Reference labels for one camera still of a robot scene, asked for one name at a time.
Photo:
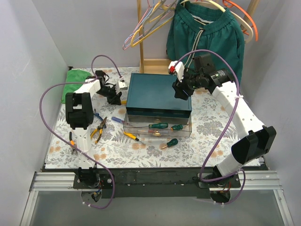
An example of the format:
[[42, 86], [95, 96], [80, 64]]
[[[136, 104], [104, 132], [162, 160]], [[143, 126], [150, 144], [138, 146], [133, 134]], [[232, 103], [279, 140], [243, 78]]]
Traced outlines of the blue red screwdriver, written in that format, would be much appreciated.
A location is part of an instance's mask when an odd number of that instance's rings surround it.
[[141, 132], [141, 133], [151, 133], [154, 136], [162, 136], [162, 135], [167, 135], [169, 133], [167, 130], [153, 130], [153, 129], [138, 130], [138, 132]]
[[126, 121], [124, 121], [124, 120], [122, 120], [122, 119], [120, 119], [120, 118], [117, 118], [117, 117], [112, 116], [111, 119], [112, 119], [113, 121], [115, 121], [115, 122], [118, 122], [118, 123], [121, 123], [121, 124], [128, 125], [128, 122], [126, 122]]

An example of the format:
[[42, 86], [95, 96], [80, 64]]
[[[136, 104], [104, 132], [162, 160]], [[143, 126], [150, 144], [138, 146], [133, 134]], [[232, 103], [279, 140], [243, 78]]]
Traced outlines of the small green screwdriver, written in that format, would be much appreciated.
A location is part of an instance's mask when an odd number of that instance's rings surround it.
[[189, 130], [189, 126], [188, 126], [188, 124], [178, 124], [178, 125], [173, 125], [173, 126], [171, 127], [171, 130], [172, 130], [172, 131], [180, 131], [180, 130], [185, 130], [185, 131], [187, 131], [187, 130]]

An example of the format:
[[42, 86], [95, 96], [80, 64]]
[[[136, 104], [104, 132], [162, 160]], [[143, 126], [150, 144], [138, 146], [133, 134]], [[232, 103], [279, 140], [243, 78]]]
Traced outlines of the clear acrylic drawer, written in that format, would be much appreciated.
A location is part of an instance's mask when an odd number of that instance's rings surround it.
[[[154, 117], [154, 116], [139, 116], [126, 114], [124, 121], [128, 122], [128, 125], [123, 124], [123, 129], [126, 133], [154, 136], [151, 133], [141, 133], [138, 130], [148, 130], [149, 128], [142, 128], [142, 126], [148, 126], [149, 124], [155, 124], [160, 122], [168, 123], [166, 129], [153, 129], [153, 130], [167, 130], [167, 135], [157, 137], [189, 137], [192, 133], [191, 117], [188, 118], [175, 118], [175, 117]], [[171, 127], [178, 124], [188, 124], [189, 130], [172, 131]]]

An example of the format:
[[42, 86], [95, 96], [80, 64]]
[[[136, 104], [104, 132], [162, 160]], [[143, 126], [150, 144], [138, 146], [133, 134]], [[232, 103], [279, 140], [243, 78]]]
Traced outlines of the yellow black screwdriver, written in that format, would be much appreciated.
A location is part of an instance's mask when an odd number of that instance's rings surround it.
[[136, 137], [135, 135], [131, 134], [131, 133], [126, 133], [126, 132], [123, 132], [125, 136], [129, 137], [130, 139], [134, 140], [134, 141], [137, 141], [137, 142], [140, 142], [142, 144], [144, 144], [143, 141], [141, 141], [138, 137]]

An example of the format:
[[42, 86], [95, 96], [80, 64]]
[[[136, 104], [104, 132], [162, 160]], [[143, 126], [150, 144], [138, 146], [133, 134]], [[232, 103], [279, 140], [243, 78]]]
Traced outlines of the long green screwdriver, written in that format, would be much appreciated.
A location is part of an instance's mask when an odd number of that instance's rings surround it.
[[148, 126], [142, 126], [142, 128], [149, 128], [149, 129], [166, 129], [168, 128], [168, 123], [160, 122], [155, 124], [149, 124]]

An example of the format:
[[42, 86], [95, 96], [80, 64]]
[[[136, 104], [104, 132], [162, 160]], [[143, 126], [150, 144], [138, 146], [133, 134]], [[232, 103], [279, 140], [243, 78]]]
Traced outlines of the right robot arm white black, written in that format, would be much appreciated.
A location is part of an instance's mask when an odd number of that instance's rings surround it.
[[200, 52], [202, 55], [193, 59], [193, 73], [185, 71], [181, 59], [172, 61], [168, 70], [177, 77], [172, 85], [175, 98], [187, 100], [195, 90], [204, 88], [225, 109], [230, 118], [218, 140], [223, 138], [231, 123], [236, 127], [238, 141], [231, 147], [231, 153], [214, 167], [211, 175], [200, 178], [202, 182], [223, 187], [243, 166], [270, 151], [277, 132], [274, 127], [265, 126], [249, 108], [240, 94], [238, 79], [230, 65], [221, 59], [226, 68], [218, 70], [212, 60], [212, 56], [218, 54], [205, 49]]

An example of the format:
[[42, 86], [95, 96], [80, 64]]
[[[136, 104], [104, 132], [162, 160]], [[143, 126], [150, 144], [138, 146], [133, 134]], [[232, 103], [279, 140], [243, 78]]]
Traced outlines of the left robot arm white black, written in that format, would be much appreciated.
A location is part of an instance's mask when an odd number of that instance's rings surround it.
[[76, 174], [79, 181], [89, 188], [96, 188], [100, 184], [96, 163], [89, 156], [93, 137], [90, 130], [94, 121], [92, 97], [99, 94], [106, 97], [109, 104], [120, 105], [122, 90], [127, 89], [123, 76], [119, 77], [117, 84], [108, 83], [106, 76], [104, 71], [98, 70], [94, 72], [94, 76], [87, 77], [80, 88], [65, 95], [66, 122], [76, 138], [74, 147], [80, 150]]

